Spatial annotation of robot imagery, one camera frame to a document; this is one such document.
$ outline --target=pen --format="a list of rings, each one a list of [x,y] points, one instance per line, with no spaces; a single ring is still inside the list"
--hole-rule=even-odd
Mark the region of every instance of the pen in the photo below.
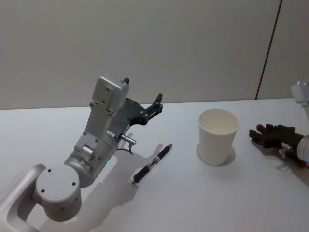
[[[159,161],[170,151],[173,144],[166,146],[148,165],[143,167],[136,175],[133,177],[133,184],[140,182],[147,173],[157,164]]]

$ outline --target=white table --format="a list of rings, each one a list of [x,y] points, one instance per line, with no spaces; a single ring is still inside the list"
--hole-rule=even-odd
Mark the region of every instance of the white table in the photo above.
[[[209,108],[230,110],[240,120],[235,160],[226,166],[207,166],[196,153],[197,119]],[[0,190],[31,164],[62,163],[88,114],[88,107],[0,111]],[[138,141],[135,154],[117,152],[82,190],[77,217],[53,222],[36,206],[28,222],[42,232],[306,231],[309,170],[294,163],[286,168],[279,158],[262,155],[248,136],[258,123],[309,134],[306,114],[292,99],[165,104],[148,125],[129,130]],[[173,149],[133,187],[128,179],[169,143]]]

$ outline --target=white wall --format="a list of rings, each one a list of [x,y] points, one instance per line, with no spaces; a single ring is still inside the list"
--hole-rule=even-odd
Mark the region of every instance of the white wall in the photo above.
[[[144,103],[253,99],[279,0],[1,0],[0,108],[88,105],[99,75]]]
[[[293,97],[290,86],[309,79],[309,1],[284,0],[258,98]]]

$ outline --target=white paper cup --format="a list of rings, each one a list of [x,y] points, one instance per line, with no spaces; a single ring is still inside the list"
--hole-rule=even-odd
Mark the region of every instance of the white paper cup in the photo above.
[[[199,157],[208,164],[222,164],[232,148],[239,120],[224,109],[209,109],[198,119],[199,123]]]

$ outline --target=white robotic arm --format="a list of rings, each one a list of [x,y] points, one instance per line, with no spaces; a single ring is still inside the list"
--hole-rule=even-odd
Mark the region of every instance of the white robotic arm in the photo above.
[[[81,188],[94,182],[120,140],[129,142],[130,149],[136,143],[125,136],[129,127],[145,125],[162,112],[162,94],[144,109],[126,98],[128,83],[128,78],[119,81],[111,75],[97,80],[87,126],[64,164],[48,168],[38,164],[17,176],[2,193],[1,232],[37,232],[26,223],[35,204],[54,221],[69,220],[79,212]]]

